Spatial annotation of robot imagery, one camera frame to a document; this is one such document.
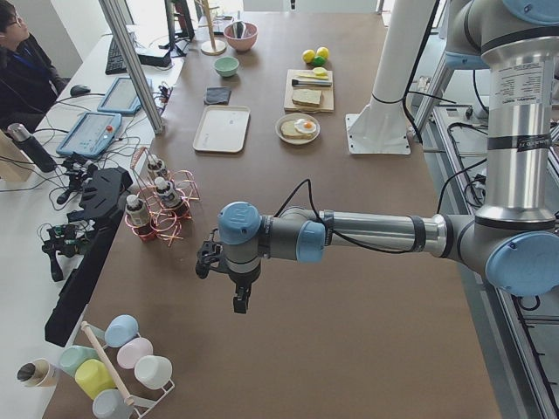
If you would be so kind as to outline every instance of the green bowl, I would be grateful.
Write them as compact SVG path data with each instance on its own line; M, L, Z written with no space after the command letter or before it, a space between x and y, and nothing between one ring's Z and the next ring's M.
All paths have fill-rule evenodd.
M237 73L238 60L233 57L222 57L216 60L213 68L221 77L234 76Z

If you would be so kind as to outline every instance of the computer mouse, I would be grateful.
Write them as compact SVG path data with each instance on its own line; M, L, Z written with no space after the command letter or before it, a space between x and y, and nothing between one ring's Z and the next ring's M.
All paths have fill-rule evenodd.
M70 96L75 98L76 96L81 96L82 94L90 93L91 89L86 85L76 85L72 86L70 89Z

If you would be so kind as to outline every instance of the bowl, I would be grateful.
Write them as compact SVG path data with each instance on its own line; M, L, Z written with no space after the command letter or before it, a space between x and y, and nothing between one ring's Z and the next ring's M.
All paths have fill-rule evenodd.
M229 44L231 48L238 52L245 52L250 50L256 42L256 37L259 34L259 29L256 27L255 24L249 24L245 22L246 29L244 36L242 38L235 38L233 37L233 25L234 24L230 24L224 29L224 36L227 40L227 44Z
M316 131L314 132L313 136L311 138L300 139L300 140L284 137L283 134L281 133L281 126L283 125L283 123L289 120L299 120L299 119L311 120L316 124ZM303 144L308 144L309 142L314 141L316 137L318 137L318 134L320 133L321 133L321 124L318 123L318 120L313 118L311 115L307 115L306 113L288 113L287 115L284 115L281 118L279 118L278 121L276 122L276 134L284 142L287 142L289 144L294 144L295 146L302 146Z
M221 77L231 77L237 73L238 60L234 57L222 57L213 63L213 68Z

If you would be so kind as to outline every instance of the black box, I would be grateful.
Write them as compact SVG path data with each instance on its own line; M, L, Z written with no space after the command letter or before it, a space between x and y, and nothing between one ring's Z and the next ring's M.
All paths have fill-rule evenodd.
M171 51L159 48L148 49L136 47L140 62L153 67L168 67L171 64Z

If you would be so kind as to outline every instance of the brown table surface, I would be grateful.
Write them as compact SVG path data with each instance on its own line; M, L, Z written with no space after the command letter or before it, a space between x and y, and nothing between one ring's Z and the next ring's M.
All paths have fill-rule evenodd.
M143 244L122 225L85 319L106 327L134 315L155 354L173 363L176 388L153 419L495 418L493 396L456 265L429 254L384 255L327 248L319 264L266 260L248 314L234 314L234 284L194 273L196 252L229 202L273 214L293 187L313 181L319 209L432 216L436 194L421 147L410 156L350 155L346 113L368 103L385 37L373 14L245 13L259 27L238 75L220 79L216 58L190 46L152 152L196 177L182 241ZM335 111L318 113L320 137L283 143L286 70L325 45L335 72ZM245 148L236 155L192 148L208 86L230 86L230 105L251 109ZM307 204L299 193L293 204ZM86 343L83 333L77 339ZM132 393L141 385L127 372ZM45 418L93 417L91 400L63 376Z

